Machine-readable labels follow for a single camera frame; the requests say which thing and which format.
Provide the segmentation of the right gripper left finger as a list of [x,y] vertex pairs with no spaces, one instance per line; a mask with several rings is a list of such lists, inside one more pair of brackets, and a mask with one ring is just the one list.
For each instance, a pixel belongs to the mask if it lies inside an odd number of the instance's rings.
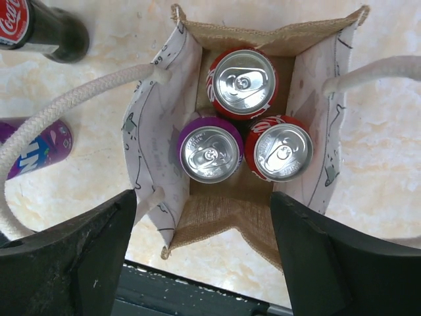
[[2,315],[110,315],[136,215],[126,190],[1,247]]

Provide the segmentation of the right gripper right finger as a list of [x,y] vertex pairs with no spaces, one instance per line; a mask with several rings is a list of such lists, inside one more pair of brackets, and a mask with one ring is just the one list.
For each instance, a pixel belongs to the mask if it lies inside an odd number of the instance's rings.
[[420,250],[369,236],[283,192],[270,212],[294,315],[419,315]]

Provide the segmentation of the purple soda can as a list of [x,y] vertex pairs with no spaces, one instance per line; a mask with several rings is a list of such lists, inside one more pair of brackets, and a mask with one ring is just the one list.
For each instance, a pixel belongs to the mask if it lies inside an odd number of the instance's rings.
[[244,145],[238,129],[229,121],[216,116],[198,117],[180,132],[177,153],[190,178],[216,184],[238,170]]
[[14,162],[7,179],[32,172],[66,159],[72,151],[73,137],[68,125],[57,120],[36,136]]

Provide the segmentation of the red soda can front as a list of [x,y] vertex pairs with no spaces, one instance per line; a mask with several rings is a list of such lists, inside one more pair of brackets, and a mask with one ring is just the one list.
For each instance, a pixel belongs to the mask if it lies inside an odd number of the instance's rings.
[[309,167],[314,153],[308,128],[287,115],[273,115],[251,123],[244,150],[251,172],[268,182],[297,178]]

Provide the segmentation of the red soda can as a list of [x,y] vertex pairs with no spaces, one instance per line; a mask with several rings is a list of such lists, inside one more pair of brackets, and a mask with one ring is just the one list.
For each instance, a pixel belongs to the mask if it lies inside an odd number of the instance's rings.
[[251,123],[244,150],[251,172],[268,182],[297,178],[309,167],[314,153],[308,128],[287,115],[273,115]]
[[267,112],[278,86],[278,73],[268,56],[250,47],[219,54],[206,79],[209,101],[218,113],[233,120],[251,120]]

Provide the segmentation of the cola glass bottle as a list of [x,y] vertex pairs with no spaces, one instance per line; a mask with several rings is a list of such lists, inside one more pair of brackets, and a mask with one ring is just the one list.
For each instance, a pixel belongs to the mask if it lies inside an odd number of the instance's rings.
[[89,34],[74,14],[41,1],[1,2],[1,49],[35,52],[57,63],[81,61]]

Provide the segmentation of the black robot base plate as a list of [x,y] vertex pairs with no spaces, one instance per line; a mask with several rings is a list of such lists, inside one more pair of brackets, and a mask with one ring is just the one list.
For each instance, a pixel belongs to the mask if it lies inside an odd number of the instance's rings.
[[112,315],[292,315],[292,309],[141,263],[123,264]]

